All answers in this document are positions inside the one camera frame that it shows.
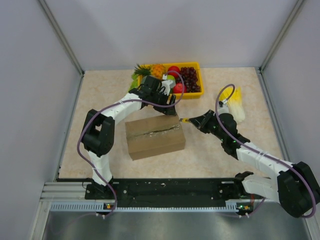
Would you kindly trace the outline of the yellow utility knife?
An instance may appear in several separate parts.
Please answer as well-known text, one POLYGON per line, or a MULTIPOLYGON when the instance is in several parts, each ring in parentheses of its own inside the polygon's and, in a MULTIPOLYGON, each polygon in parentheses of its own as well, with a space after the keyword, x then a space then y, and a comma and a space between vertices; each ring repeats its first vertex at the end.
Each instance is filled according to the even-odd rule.
POLYGON ((190 122, 190 120, 188 118, 181 118, 179 121, 182 123, 189 123, 190 122))

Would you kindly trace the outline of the brown cardboard express box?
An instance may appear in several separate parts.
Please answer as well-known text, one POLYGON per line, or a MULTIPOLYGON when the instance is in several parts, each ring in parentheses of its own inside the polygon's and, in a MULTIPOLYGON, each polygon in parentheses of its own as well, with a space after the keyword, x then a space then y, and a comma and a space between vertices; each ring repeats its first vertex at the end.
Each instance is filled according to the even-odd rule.
POLYGON ((129 156, 133 161, 185 149, 178 115, 159 115, 125 123, 129 156))

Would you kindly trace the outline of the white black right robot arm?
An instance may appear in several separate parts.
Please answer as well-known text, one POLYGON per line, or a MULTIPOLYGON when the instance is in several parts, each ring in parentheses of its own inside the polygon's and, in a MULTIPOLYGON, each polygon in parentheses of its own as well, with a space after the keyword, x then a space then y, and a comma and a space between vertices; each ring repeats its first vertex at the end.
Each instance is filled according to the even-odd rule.
POLYGON ((252 172, 236 175, 233 192, 237 197, 259 195, 280 204, 295 218, 310 218, 316 213, 320 186, 308 164, 291 163, 262 151, 238 132, 230 113, 217 115, 209 110, 188 121, 202 133, 216 136, 228 155, 267 175, 260 177, 252 172))

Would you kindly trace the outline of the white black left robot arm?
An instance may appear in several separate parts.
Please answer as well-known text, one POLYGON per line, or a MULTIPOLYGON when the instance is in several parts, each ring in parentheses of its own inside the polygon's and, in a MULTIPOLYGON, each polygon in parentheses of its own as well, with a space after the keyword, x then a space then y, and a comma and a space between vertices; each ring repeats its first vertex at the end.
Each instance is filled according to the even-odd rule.
POLYGON ((171 79, 160 80, 148 75, 119 101, 87 113, 76 148, 78 155, 91 166, 92 179, 98 184, 96 192, 102 198, 109 198, 114 191, 109 183, 113 178, 109 152, 114 145, 116 125, 146 106, 153 106, 166 116, 176 115, 176 96, 170 95, 175 85, 171 79))

